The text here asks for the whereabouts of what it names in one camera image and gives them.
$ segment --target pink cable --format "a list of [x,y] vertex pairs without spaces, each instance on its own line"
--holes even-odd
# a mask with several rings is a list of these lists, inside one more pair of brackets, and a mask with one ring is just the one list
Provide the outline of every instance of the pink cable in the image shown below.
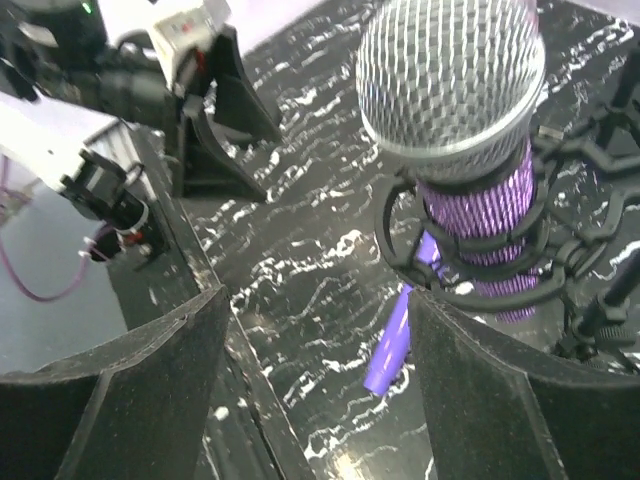
[[[13,192],[12,190],[7,188],[8,178],[9,178],[9,159],[3,156],[2,171],[0,172],[0,194],[23,198],[24,197],[23,195],[17,192]],[[2,217],[4,217],[4,212],[0,213],[0,220],[2,219]],[[104,255],[102,255],[100,252],[97,252],[96,250],[93,249],[93,245],[95,245],[95,243],[98,240],[100,240],[100,238],[102,238],[104,235],[106,235],[111,231],[112,231],[112,228],[108,225],[103,225],[98,229],[92,241],[90,242],[87,250],[84,252],[86,255],[83,256],[82,260],[80,261],[80,268],[78,269],[78,272],[73,277],[71,284],[60,293],[57,293],[49,297],[43,297],[43,296],[37,295],[36,293],[32,292],[24,284],[24,282],[22,281],[18,273],[13,268],[13,265],[11,264],[11,260],[7,255],[7,251],[4,248],[4,242],[2,241],[1,237],[0,237],[0,261],[2,262],[4,267],[7,269],[7,273],[9,274],[9,277],[11,278],[13,283],[16,285],[18,290],[20,290],[20,292],[23,295],[30,298],[31,300],[35,300],[36,302],[41,302],[41,303],[55,302],[56,300],[60,300],[61,298],[66,297],[82,284],[82,281],[84,280],[84,276],[89,267],[89,261],[90,261],[89,255],[91,254],[91,252],[96,253],[97,255],[101,256],[104,260],[107,260],[107,258],[104,257]]]

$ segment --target purple pen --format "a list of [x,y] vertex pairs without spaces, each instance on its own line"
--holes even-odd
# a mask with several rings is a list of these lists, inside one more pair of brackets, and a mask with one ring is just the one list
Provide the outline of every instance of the purple pen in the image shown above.
[[[422,236],[417,257],[431,264],[439,258],[435,240],[427,232]],[[393,307],[387,327],[382,334],[369,364],[364,387],[375,395],[384,395],[396,378],[409,352],[408,305],[412,288],[404,285]]]

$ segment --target purple cylinder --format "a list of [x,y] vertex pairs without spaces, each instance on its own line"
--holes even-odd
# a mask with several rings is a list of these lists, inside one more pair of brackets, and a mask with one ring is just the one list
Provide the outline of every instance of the purple cylinder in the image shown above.
[[[486,238],[513,230],[531,206],[535,190],[531,145],[527,141],[520,166],[498,185],[469,195],[445,195],[422,185],[421,191],[433,221],[459,238]],[[466,254],[463,259],[475,265],[491,266],[516,259],[524,241],[487,254]],[[483,296],[498,297],[532,289],[534,275],[516,275],[500,282],[474,282]],[[497,319],[515,323],[530,317],[533,307],[502,312]]]
[[[424,263],[431,264],[439,258],[435,240],[427,232],[422,236],[422,243],[417,257]],[[387,326],[378,343],[364,387],[376,395],[384,395],[404,364],[409,352],[408,305],[411,286],[405,285],[393,307]]]

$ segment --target marble countertop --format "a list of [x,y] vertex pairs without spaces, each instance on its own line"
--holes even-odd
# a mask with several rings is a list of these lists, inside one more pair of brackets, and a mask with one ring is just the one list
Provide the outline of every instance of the marble countertop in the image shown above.
[[[185,202],[320,479],[436,478],[413,365],[382,398],[362,386],[400,289],[380,258],[372,213],[374,191],[396,166],[365,135],[353,81],[363,25],[380,4],[330,0],[246,59],[258,90],[275,95],[284,114],[281,146],[237,158],[269,204]],[[540,1],[540,15],[548,74],[538,119],[567,129],[609,97],[634,33],[564,2]],[[580,199],[584,222],[601,218],[608,186],[588,169],[570,168],[560,185],[559,205],[575,212]],[[416,221],[400,210],[402,235]],[[581,294],[601,288],[638,248],[640,235],[625,227]],[[542,331],[551,341],[557,326],[543,320],[512,333],[527,341]]]

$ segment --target microphone head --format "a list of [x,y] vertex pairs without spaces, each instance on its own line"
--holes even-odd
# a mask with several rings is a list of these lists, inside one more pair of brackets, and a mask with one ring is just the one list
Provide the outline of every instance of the microphone head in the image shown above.
[[424,181],[459,184],[522,144],[545,77],[525,0],[392,0],[368,25],[356,89],[365,129]]

